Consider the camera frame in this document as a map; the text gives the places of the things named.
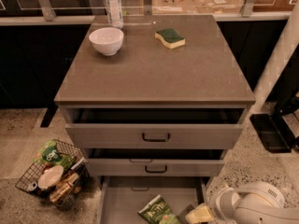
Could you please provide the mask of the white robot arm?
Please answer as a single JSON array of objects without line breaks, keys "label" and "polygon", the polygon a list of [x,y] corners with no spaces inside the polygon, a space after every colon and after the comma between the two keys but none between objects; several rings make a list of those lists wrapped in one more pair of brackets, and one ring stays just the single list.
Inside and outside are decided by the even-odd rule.
[{"label": "white robot arm", "polygon": [[285,208],[283,194],[273,185],[257,181],[238,188],[224,186],[185,218],[189,224],[216,219],[236,224],[299,224],[299,209]]}]

